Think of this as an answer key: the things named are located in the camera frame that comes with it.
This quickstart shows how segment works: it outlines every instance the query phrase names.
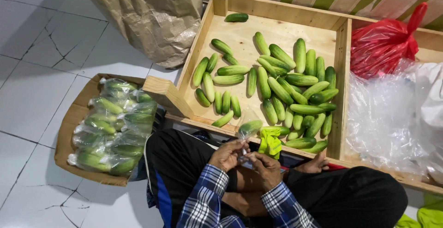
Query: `plaid shirt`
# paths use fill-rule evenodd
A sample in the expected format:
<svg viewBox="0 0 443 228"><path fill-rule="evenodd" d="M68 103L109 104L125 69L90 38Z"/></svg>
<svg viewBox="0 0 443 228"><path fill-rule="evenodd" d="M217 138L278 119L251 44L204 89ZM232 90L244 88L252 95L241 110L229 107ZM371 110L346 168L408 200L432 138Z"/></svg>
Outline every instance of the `plaid shirt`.
<svg viewBox="0 0 443 228"><path fill-rule="evenodd" d="M183 206L177 227L244 228L237 216L220 220L220 201L228 185L228 175L207 164ZM274 219L276 228L319 228L307 211L297 203L287 186L280 182L261 197L261 201Z"/></svg>

